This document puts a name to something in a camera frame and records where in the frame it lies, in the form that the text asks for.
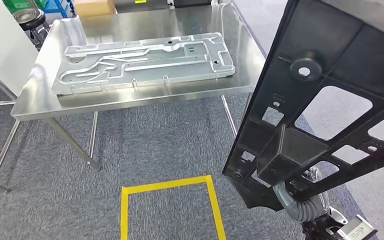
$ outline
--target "screw hole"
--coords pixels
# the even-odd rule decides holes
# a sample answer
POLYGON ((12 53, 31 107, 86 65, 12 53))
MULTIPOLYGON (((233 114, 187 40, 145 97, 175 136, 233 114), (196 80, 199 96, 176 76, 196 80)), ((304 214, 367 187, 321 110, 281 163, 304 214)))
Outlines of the screw hole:
POLYGON ((375 147, 375 146, 369 146, 367 149, 368 149, 370 152, 376 152, 376 151, 378 150, 378 148, 375 147))
POLYGON ((303 77, 307 77, 308 75, 310 75, 311 71, 308 67, 301 67, 300 69, 298 69, 298 74, 303 76, 303 77))

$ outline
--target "green container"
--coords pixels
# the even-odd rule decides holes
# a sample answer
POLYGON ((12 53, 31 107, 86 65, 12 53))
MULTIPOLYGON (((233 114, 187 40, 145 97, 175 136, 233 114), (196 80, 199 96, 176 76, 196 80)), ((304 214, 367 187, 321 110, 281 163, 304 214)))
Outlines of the green container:
MULTIPOLYGON (((2 0, 3 4, 5 4, 6 8, 11 12, 17 12, 21 9, 28 9, 31 8, 30 3, 28 0, 2 0)), ((36 2, 36 5, 40 9, 44 9, 46 3, 48 0, 34 0, 36 2)))

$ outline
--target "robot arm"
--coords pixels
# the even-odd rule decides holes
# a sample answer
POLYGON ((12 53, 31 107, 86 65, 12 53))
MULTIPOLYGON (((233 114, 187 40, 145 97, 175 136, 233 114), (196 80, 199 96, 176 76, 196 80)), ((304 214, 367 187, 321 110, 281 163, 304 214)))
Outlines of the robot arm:
MULTIPOLYGON (((321 178, 316 167, 305 174, 315 182, 321 178)), ((273 186, 273 191, 287 214, 301 222, 306 240, 367 240, 377 232, 360 215, 348 222, 342 213, 329 206, 327 192, 298 201, 286 189, 285 182, 273 186)))

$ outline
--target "white surface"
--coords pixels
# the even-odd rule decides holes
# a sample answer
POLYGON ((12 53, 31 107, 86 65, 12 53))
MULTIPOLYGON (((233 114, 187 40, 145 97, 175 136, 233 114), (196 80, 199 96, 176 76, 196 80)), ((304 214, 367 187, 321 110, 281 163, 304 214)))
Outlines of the white surface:
POLYGON ((35 46, 0 0, 0 80, 19 95, 38 55, 35 46))

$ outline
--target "aluminum plate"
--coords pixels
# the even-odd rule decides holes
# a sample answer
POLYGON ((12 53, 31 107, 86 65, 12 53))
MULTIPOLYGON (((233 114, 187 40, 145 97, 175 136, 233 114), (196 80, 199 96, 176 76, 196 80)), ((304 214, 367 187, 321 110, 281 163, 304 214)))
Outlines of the aluminum plate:
POLYGON ((235 73, 219 32, 69 46, 65 57, 52 86, 57 95, 218 79, 235 73))

